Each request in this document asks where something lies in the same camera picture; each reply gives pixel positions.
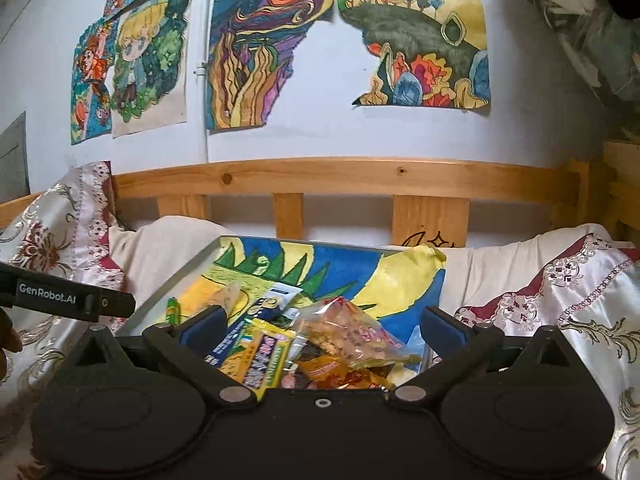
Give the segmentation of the operator hand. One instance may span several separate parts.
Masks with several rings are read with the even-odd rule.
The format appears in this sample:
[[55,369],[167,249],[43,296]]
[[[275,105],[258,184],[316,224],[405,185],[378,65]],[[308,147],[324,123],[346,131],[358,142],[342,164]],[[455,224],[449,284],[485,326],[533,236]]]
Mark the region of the operator hand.
[[8,372],[8,358],[6,354],[18,353],[23,349],[20,335],[13,327],[13,323],[5,310],[0,310],[0,379]]

